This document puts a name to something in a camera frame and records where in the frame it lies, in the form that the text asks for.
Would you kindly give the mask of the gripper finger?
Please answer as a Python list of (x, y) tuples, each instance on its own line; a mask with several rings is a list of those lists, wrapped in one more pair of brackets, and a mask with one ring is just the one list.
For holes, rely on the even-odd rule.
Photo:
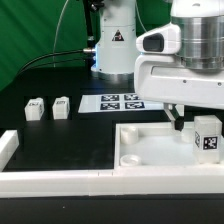
[(164, 111), (171, 121), (175, 130), (182, 131), (184, 128), (184, 106), (180, 104), (164, 104)]

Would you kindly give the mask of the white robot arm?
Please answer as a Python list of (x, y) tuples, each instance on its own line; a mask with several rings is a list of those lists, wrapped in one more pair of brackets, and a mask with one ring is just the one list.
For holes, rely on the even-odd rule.
[(94, 75), (134, 79), (144, 100), (224, 110), (224, 0), (170, 0), (168, 24), (138, 36), (136, 0), (98, 0)]

